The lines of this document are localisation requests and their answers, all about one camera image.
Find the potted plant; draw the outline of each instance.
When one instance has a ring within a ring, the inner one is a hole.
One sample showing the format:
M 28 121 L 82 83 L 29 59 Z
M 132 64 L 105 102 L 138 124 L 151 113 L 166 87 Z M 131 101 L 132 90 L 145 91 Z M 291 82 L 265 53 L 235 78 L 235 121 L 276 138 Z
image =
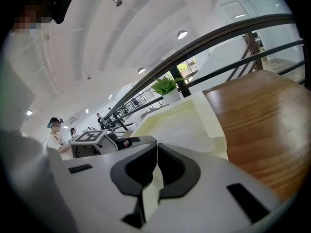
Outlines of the potted plant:
M 163 104 L 167 105 L 177 100 L 180 100 L 180 96 L 176 88 L 176 82 L 182 80 L 184 79 L 177 78 L 173 80 L 168 79 L 167 77 L 164 77 L 162 80 L 156 79 L 157 83 L 153 84 L 151 88 L 154 89 L 155 92 L 163 96 Z

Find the black railing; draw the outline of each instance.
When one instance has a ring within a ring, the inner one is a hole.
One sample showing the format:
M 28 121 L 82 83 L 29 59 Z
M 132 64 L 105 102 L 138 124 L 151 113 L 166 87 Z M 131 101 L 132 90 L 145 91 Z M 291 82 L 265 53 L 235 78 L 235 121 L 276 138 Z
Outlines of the black railing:
M 261 16 L 261 17 L 255 17 L 243 21 L 238 21 L 229 25 L 226 25 L 222 28 L 219 28 L 217 30 L 214 30 L 208 34 L 203 35 L 202 37 L 196 39 L 195 41 L 189 43 L 179 51 L 175 52 L 173 55 L 171 55 L 169 58 L 164 60 L 161 64 L 159 64 L 157 67 L 155 67 L 153 70 L 151 70 L 144 78 L 142 78 L 127 94 L 125 94 L 120 101 L 117 102 L 117 104 L 113 107 L 113 109 L 108 113 L 108 115 L 105 118 L 110 117 L 113 113 L 118 111 L 122 106 L 130 99 L 135 96 L 139 91 L 143 90 L 145 87 L 150 85 L 155 78 L 159 78 L 163 74 L 167 73 L 168 71 L 176 70 L 177 65 L 180 64 L 181 62 L 197 55 L 198 53 L 209 49 L 210 47 L 213 47 L 221 42 L 224 42 L 226 40 L 229 40 L 231 38 L 234 38 L 236 36 L 262 29 L 262 28 L 267 28 L 267 27 L 272 27 L 272 26 L 277 26 L 277 25 L 283 25 L 283 24 L 294 24 L 296 23 L 295 18 L 291 14 L 276 14 L 276 15 L 267 15 L 267 16 Z M 263 52 L 259 52 L 256 54 L 253 54 L 247 58 L 240 59 L 239 61 L 236 61 L 230 65 L 227 65 L 219 70 L 216 70 L 204 77 L 201 77 L 199 79 L 196 79 L 194 81 L 191 81 L 189 83 L 185 83 L 184 81 L 181 83 L 178 83 L 179 85 L 179 90 L 183 93 L 184 97 L 188 96 L 190 94 L 189 92 L 189 87 L 192 87 L 198 83 L 201 83 L 203 81 L 206 81 L 208 79 L 211 79 L 219 74 L 222 74 L 224 72 L 227 72 L 229 70 L 235 69 L 237 67 L 240 67 L 242 65 L 245 65 L 247 63 L 250 63 L 254 61 L 254 65 L 251 67 L 251 70 L 248 72 L 251 72 L 254 69 L 255 63 L 262 57 L 276 53 L 278 51 L 282 51 L 288 48 L 291 48 L 293 46 L 301 45 L 303 44 L 303 40 L 297 40 L 292 43 L 288 43 L 282 46 L 275 47 L 270 50 L 266 50 Z M 305 68 L 307 68 L 307 63 L 305 60 L 294 64 L 290 66 L 288 69 L 280 72 L 279 74 L 283 75 L 287 72 L 290 72 L 302 65 L 305 65 Z M 158 102 L 158 98 L 156 100 L 153 100 L 151 102 L 146 103 L 145 105 L 136 108 L 132 110 L 128 114 L 133 114 L 136 111 L 145 108 L 147 106 L 152 105 L 155 102 Z M 118 119 L 122 119 L 126 117 L 125 115 L 120 116 Z

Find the ceiling light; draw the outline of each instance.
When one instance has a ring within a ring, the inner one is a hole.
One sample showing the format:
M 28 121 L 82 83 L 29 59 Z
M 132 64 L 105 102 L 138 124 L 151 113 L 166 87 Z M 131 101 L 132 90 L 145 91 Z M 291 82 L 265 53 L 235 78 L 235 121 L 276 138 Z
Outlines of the ceiling light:
M 235 16 L 234 18 L 238 18 L 238 17 L 244 17 L 246 16 L 246 14 L 243 14 L 243 15 L 239 15 L 239 16 Z
M 178 38 L 178 40 L 180 40 L 180 39 L 184 38 L 187 34 L 188 34 L 188 32 L 187 32 L 187 31 L 185 31 L 185 30 L 181 30 L 181 31 L 179 31 L 179 32 L 178 32 L 178 34 L 177 34 L 177 38 Z
M 140 69 L 138 69 L 138 74 L 143 73 L 145 70 L 146 70 L 145 68 L 142 68 L 142 67 L 141 67 Z

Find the table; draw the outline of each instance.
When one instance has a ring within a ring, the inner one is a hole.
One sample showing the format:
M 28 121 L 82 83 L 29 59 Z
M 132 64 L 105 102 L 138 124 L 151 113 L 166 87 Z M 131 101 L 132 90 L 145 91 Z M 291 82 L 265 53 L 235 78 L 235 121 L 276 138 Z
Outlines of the table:
M 203 93 L 225 133 L 229 161 L 272 188 L 281 200 L 299 191 L 311 163 L 311 92 L 260 70 Z

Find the wooden surface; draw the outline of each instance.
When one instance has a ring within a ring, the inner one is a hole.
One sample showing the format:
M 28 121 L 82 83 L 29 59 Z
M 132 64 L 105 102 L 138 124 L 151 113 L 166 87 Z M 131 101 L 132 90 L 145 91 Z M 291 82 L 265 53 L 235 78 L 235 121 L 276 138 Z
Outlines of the wooden surface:
M 229 161 L 272 188 L 281 200 L 299 191 L 311 163 L 311 92 L 260 70 L 203 93 L 225 133 Z

